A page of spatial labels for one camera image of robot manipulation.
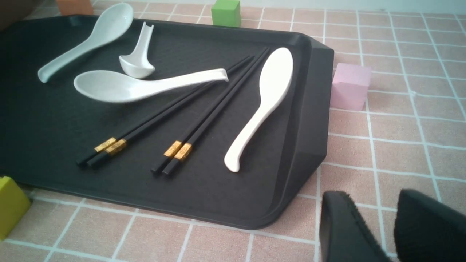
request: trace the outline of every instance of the floor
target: floor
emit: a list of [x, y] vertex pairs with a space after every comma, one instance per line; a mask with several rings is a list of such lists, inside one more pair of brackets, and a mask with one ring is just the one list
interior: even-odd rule
[[[94, 1], [96, 14], [117, 1]], [[135, 17], [211, 24], [210, 5], [132, 2]], [[331, 109], [328, 155], [283, 216], [246, 231], [25, 189], [6, 262], [319, 261], [321, 195], [348, 192], [396, 261], [397, 196], [414, 188], [466, 214], [466, 15], [242, 7], [242, 27], [307, 34], [372, 67], [363, 111]], [[28, 19], [58, 15], [45, 1]]]

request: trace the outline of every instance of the tile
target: tile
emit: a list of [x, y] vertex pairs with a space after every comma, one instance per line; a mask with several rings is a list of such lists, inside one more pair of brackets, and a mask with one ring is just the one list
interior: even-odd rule
[[424, 17], [455, 18], [454, 14], [424, 14]]
[[466, 46], [464, 33], [456, 32], [431, 32], [432, 39], [436, 44]]
[[369, 92], [367, 98], [370, 112], [413, 115], [408, 95]]
[[326, 191], [344, 191], [356, 203], [377, 205], [373, 171], [322, 165], [320, 196]]
[[296, 9], [294, 22], [323, 23], [323, 10]]
[[427, 31], [396, 28], [395, 35], [398, 42], [432, 44], [431, 38], [429, 37]]
[[380, 223], [377, 209], [367, 207], [357, 207], [357, 209], [361, 216], [363, 216], [366, 226], [380, 245], [382, 238], [380, 237]]
[[5, 262], [37, 262], [44, 261], [48, 251], [0, 242], [0, 254]]
[[[246, 28], [246, 27], [243, 26], [243, 23], [244, 23], [244, 22], [245, 22], [244, 20], [241, 21], [241, 27], [242, 27], [242, 28]], [[198, 24], [201, 24], [201, 25], [209, 25], [209, 26], [211, 26], [211, 25], [212, 25], [212, 17], [201, 17], [201, 18], [199, 19], [199, 21], [198, 21]]]
[[131, 216], [82, 207], [58, 248], [111, 257]]
[[427, 23], [429, 30], [461, 32], [461, 27], [459, 26], [459, 23], [456, 20], [440, 19], [440, 18], [426, 18], [425, 22]]
[[146, 12], [171, 14], [174, 8], [175, 8], [175, 4], [149, 3]]
[[48, 262], [99, 262], [101, 260], [54, 252]]
[[176, 218], [176, 219], [179, 219], [179, 220], [191, 220], [191, 219], [188, 219], [188, 218], [182, 217], [182, 216], [170, 215], [170, 214], [165, 214], [165, 213], [156, 212], [156, 211], [152, 211], [152, 210], [146, 210], [146, 209], [140, 209], [138, 213], [139, 214], [147, 214], [147, 215], [156, 215], [156, 216]]
[[404, 69], [407, 74], [424, 76], [445, 76], [439, 61], [403, 58]]
[[370, 115], [372, 136], [389, 140], [421, 141], [415, 117]]
[[466, 180], [466, 151], [435, 146], [429, 146], [428, 150], [436, 176]]
[[421, 119], [421, 124], [427, 142], [466, 147], [466, 123]]
[[195, 24], [199, 20], [196, 16], [172, 15], [168, 21]]
[[183, 261], [245, 261], [249, 234], [229, 229], [194, 226]]
[[401, 56], [438, 59], [433, 45], [399, 43]]
[[251, 262], [309, 261], [314, 257], [314, 245], [255, 235]]
[[277, 222], [261, 231], [314, 240], [315, 202], [316, 200], [309, 198], [294, 198]]
[[311, 177], [304, 183], [299, 194], [317, 196], [317, 170], [311, 175]]
[[288, 22], [271, 22], [262, 21], [260, 23], [260, 29], [275, 30], [275, 31], [290, 31], [291, 23]]
[[466, 215], [466, 183], [457, 181], [437, 180], [442, 203]]
[[397, 213], [392, 211], [382, 211], [382, 218], [384, 221], [385, 241], [387, 244], [387, 252], [396, 253], [397, 247], [395, 246], [395, 237], [393, 232], [395, 230], [395, 219]]
[[333, 59], [333, 68], [336, 69], [336, 66], [339, 63], [361, 65], [361, 56], [360, 55], [349, 55], [349, 54], [335, 53], [335, 57]]
[[175, 6], [174, 14], [201, 15], [204, 5], [178, 4]]
[[133, 7], [134, 12], [144, 12], [146, 9], [148, 3], [147, 2], [134, 2], [134, 1], [129, 1], [127, 2], [129, 5]]
[[396, 28], [425, 29], [422, 17], [393, 15], [391, 18], [393, 20], [393, 27]]
[[96, 1], [92, 7], [94, 8], [94, 10], [105, 10], [113, 5], [116, 5], [118, 3], [121, 3], [121, 1], [111, 1], [111, 0], [99, 0], [99, 1]]
[[8, 238], [51, 247], [75, 210], [76, 206], [35, 200]]
[[363, 54], [365, 55], [393, 55], [398, 56], [397, 46], [393, 42], [361, 41]]
[[369, 90], [407, 92], [406, 82], [401, 75], [372, 73]]
[[329, 132], [368, 137], [367, 115], [364, 113], [330, 110]]
[[241, 21], [241, 27], [242, 28], [257, 29], [257, 27], [259, 27], [259, 21], [242, 20]]
[[188, 227], [188, 224], [136, 217], [117, 259], [138, 262], [176, 261]]
[[448, 80], [443, 78], [408, 76], [408, 82], [411, 90], [419, 94], [430, 96], [453, 96]]
[[441, 59], [466, 62], [466, 47], [437, 46]]
[[465, 120], [459, 104], [454, 98], [415, 96], [414, 104], [420, 117]]
[[329, 136], [326, 162], [372, 167], [370, 142], [366, 139]]
[[259, 20], [262, 15], [262, 7], [241, 7], [241, 18]]
[[312, 25], [312, 24], [293, 24], [293, 32], [307, 34], [309, 36], [323, 36], [323, 25]]
[[458, 97], [466, 97], [466, 80], [451, 80], [453, 88], [455, 89]]
[[41, 7], [34, 10], [31, 13], [31, 17], [35, 18], [46, 18], [46, 17], [53, 17], [60, 13], [58, 7]]
[[325, 45], [335, 50], [335, 52], [360, 53], [358, 40], [327, 38], [325, 39]]
[[291, 22], [293, 10], [286, 8], [268, 8], [264, 9], [263, 20]]
[[209, 16], [212, 17], [212, 6], [213, 5], [205, 5], [204, 10], [202, 11], [202, 16]]
[[122, 205], [118, 205], [118, 204], [113, 204], [113, 203], [108, 203], [108, 202], [103, 202], [103, 201], [98, 201], [98, 200], [93, 200], [93, 199], [86, 199], [84, 201], [84, 204], [92, 205], [92, 206], [96, 206], [96, 207], [104, 207], [104, 208], [124, 210], [124, 211], [129, 211], [129, 212], [136, 211], [136, 209], [134, 207], [127, 207], [127, 206], [122, 206]]
[[466, 63], [444, 61], [443, 65], [449, 77], [466, 78]]
[[327, 12], [327, 24], [343, 24], [343, 25], [356, 25], [356, 13], [349, 12]]
[[374, 141], [374, 150], [378, 169], [429, 174], [422, 145]]
[[391, 28], [367, 28], [359, 27], [361, 39], [393, 41], [393, 31]]
[[431, 178], [378, 173], [380, 201], [383, 207], [397, 208], [402, 189], [415, 189], [437, 199]]
[[66, 202], [75, 202], [75, 203], [79, 203], [82, 200], [81, 197], [42, 190], [42, 189], [36, 189], [34, 191], [33, 198], [36, 198], [36, 197], [54, 199], [54, 200], [60, 200], [60, 201], [66, 201]]
[[364, 55], [364, 66], [369, 66], [372, 71], [387, 73], [402, 73], [401, 63], [398, 57], [385, 57]]
[[357, 27], [340, 26], [340, 25], [326, 25], [326, 37], [342, 37], [358, 39]]
[[390, 18], [386, 14], [359, 14], [359, 25], [391, 27]]
[[141, 16], [142, 19], [160, 20], [160, 21], [167, 21], [169, 17], [170, 17], [169, 14], [148, 14], [148, 13], [144, 13]]

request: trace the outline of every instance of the spoon handle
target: spoon handle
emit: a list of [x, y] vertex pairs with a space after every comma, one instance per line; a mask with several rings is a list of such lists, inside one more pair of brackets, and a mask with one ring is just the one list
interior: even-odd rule
[[83, 54], [89, 52], [90, 50], [94, 49], [95, 46], [89, 44], [86, 40], [81, 44], [77, 45], [75, 48], [71, 49], [70, 51], [64, 53], [63, 55], [55, 58], [54, 60], [50, 61], [48, 64], [43, 66], [37, 72], [39, 79], [42, 83], [46, 83], [48, 79], [62, 67], [73, 61], [74, 59], [82, 56]]
[[244, 148], [272, 111], [273, 110], [264, 109], [262, 106], [259, 106], [253, 117], [233, 141], [224, 158], [225, 165], [230, 171], [238, 172], [240, 170], [240, 157]]

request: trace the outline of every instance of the white grout line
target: white grout line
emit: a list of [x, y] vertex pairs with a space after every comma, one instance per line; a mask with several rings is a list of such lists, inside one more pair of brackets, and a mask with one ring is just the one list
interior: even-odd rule
[[253, 251], [254, 233], [249, 234], [249, 242], [247, 243], [246, 262], [251, 261], [251, 253]]
[[264, 17], [264, 11], [265, 11], [265, 7], [262, 8], [262, 13], [260, 14], [260, 19], [259, 19], [259, 23], [257, 24], [257, 29], [259, 29], [260, 25], [262, 24], [262, 18]]
[[204, 5], [202, 7], [202, 11], [201, 11], [201, 14], [199, 15], [199, 18], [198, 18], [198, 21], [196, 22], [196, 24], [199, 24], [199, 22], [201, 21], [201, 18], [202, 18], [202, 14], [204, 13], [204, 10], [206, 9], [207, 5]]
[[186, 247], [188, 246], [189, 237], [191, 236], [193, 227], [194, 226], [192, 224], [189, 225], [188, 231], [186, 232], [185, 240], [183, 241], [183, 246], [181, 246], [181, 250], [178, 255], [177, 262], [181, 262], [183, 260], [183, 255], [185, 254]]
[[117, 258], [118, 253], [120, 252], [120, 249], [123, 246], [123, 243], [124, 243], [124, 241], [126, 239], [126, 236], [128, 235], [128, 233], [130, 232], [131, 227], [133, 226], [133, 223], [134, 223], [134, 220], [136, 219], [136, 214], [137, 213], [139, 213], [139, 208], [136, 208], [135, 214], [131, 216], [131, 219], [128, 222], [128, 225], [126, 226], [126, 228], [125, 228], [125, 230], [123, 232], [123, 235], [122, 235], [122, 237], [120, 239], [120, 242], [118, 243], [118, 245], [116, 246], [115, 251], [113, 252], [112, 260]]
[[[390, 12], [388, 12], [388, 17], [390, 19], [390, 24], [393, 26], [393, 19], [391, 17], [391, 14]], [[401, 51], [400, 51], [400, 47], [397, 43], [397, 36], [395, 35], [395, 29], [392, 28], [392, 31], [393, 31], [393, 37], [395, 39], [395, 46], [397, 47], [397, 52], [398, 52], [398, 55], [400, 55], [400, 64], [401, 64], [401, 70], [403, 72], [403, 74], [406, 74], [406, 70], [404, 68], [404, 63], [403, 63], [403, 59], [401, 58]], [[409, 84], [409, 81], [408, 81], [408, 77], [405, 75], [404, 76], [404, 81], [406, 82], [406, 87], [408, 88], [408, 91], [411, 93], [411, 87], [410, 87], [410, 84]], [[432, 167], [432, 163], [431, 163], [431, 157], [429, 155], [429, 149], [427, 148], [427, 144], [426, 144], [426, 140], [425, 140], [425, 136], [424, 136], [424, 130], [423, 130], [423, 127], [422, 127], [422, 124], [421, 124], [421, 119], [419, 118], [419, 115], [418, 115], [418, 110], [416, 109], [416, 104], [414, 103], [414, 98], [413, 96], [409, 96], [410, 98], [410, 101], [411, 101], [411, 105], [412, 105], [412, 109], [413, 109], [413, 112], [414, 112], [414, 116], [416, 117], [416, 122], [418, 124], [418, 128], [419, 128], [419, 133], [421, 135], [421, 141], [423, 143], [423, 146], [424, 146], [424, 152], [425, 152], [425, 157], [426, 157], [426, 160], [427, 160], [427, 166], [429, 168], [429, 173], [431, 175], [431, 179], [432, 179], [432, 183], [434, 185], [434, 190], [435, 190], [435, 194], [437, 196], [437, 200], [439, 202], [442, 202], [442, 198], [440, 197], [440, 191], [439, 191], [439, 186], [437, 185], [437, 181], [435, 179], [435, 174], [434, 174], [434, 170], [433, 170], [433, 167]]]
[[76, 207], [75, 211], [73, 212], [73, 214], [71, 215], [71, 217], [69, 218], [68, 220], [68, 223], [66, 224], [65, 228], [62, 230], [62, 233], [60, 234], [60, 236], [58, 237], [58, 239], [55, 241], [55, 244], [53, 245], [52, 247], [52, 250], [50, 250], [50, 252], [48, 253], [47, 257], [44, 259], [44, 262], [48, 262], [50, 260], [50, 258], [52, 257], [52, 254], [56, 251], [57, 247], [58, 247], [58, 244], [60, 243], [60, 241], [62, 241], [62, 238], [65, 236], [66, 232], [68, 231], [69, 227], [71, 226], [71, 224], [73, 223], [73, 220], [75, 219], [76, 215], [78, 214], [79, 210], [81, 209], [81, 205], [84, 203], [86, 199], [83, 198], [81, 200], [81, 202], [79, 202], [78, 206]]
[[[432, 43], [434, 43], [434, 38], [432, 37], [432, 34], [431, 34], [431, 30], [429, 30], [429, 25], [427, 24], [427, 21], [425, 20], [425, 17], [423, 14], [421, 14], [422, 16], [422, 19], [424, 20], [424, 24], [425, 24], [425, 27], [427, 28], [427, 34], [429, 35], [429, 38], [431, 39]], [[442, 58], [440, 57], [440, 53], [439, 53], [439, 50], [437, 48], [437, 46], [433, 45], [434, 47], [434, 50], [435, 50], [435, 54], [437, 54], [437, 58], [439, 59], [440, 61], [440, 65], [442, 66], [442, 69], [443, 69], [443, 72], [445, 73], [445, 76], [446, 76], [446, 79], [448, 81], [448, 84], [450, 85], [450, 88], [452, 89], [452, 92], [453, 92], [453, 96], [455, 97], [456, 99], [456, 102], [458, 103], [459, 105], [459, 108], [461, 109], [461, 113], [463, 114], [463, 118], [464, 120], [466, 120], [466, 112], [463, 108], [463, 105], [461, 104], [461, 102], [459, 101], [458, 99], [458, 95], [456, 94], [456, 90], [455, 88], [453, 87], [453, 84], [452, 84], [452, 81], [448, 75], [448, 71], [446, 70], [445, 68], [445, 64], [443, 63], [443, 60]]]
[[[364, 58], [363, 58], [363, 47], [361, 44], [361, 30], [359, 27], [359, 14], [356, 11], [356, 25], [357, 25], [357, 37], [359, 42], [359, 52], [361, 56], [361, 66], [364, 66]], [[372, 166], [373, 166], [373, 173], [374, 173], [374, 183], [375, 183], [375, 190], [376, 190], [376, 200], [377, 200], [377, 211], [378, 211], [378, 218], [379, 218], [379, 226], [380, 226], [380, 238], [381, 238], [381, 245], [384, 250], [387, 250], [387, 244], [385, 239], [385, 229], [384, 229], [384, 220], [382, 219], [382, 207], [381, 197], [380, 197], [380, 187], [378, 181], [378, 173], [377, 173], [377, 162], [376, 162], [376, 153], [374, 147], [374, 140], [372, 139], [372, 125], [370, 123], [370, 114], [369, 114], [369, 100], [366, 98], [366, 117], [367, 117], [367, 127], [369, 131], [369, 142], [370, 142], [370, 152], [372, 155]]]
[[321, 167], [317, 168], [317, 173], [315, 174], [317, 176], [317, 187], [315, 194], [317, 195], [317, 198], [315, 200], [315, 233], [314, 233], [314, 238], [315, 238], [315, 246], [314, 246], [314, 262], [319, 262], [319, 249], [320, 249], [320, 239], [319, 239], [319, 229], [320, 229], [320, 217], [321, 217], [321, 210], [322, 210], [322, 201], [321, 201]]

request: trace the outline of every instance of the foam block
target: foam block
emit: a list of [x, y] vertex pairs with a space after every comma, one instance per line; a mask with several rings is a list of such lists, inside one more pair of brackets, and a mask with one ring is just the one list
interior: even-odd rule
[[241, 4], [238, 0], [217, 0], [211, 12], [212, 24], [215, 26], [241, 26]]
[[369, 67], [339, 63], [333, 77], [330, 106], [353, 111], [362, 110], [369, 85]]

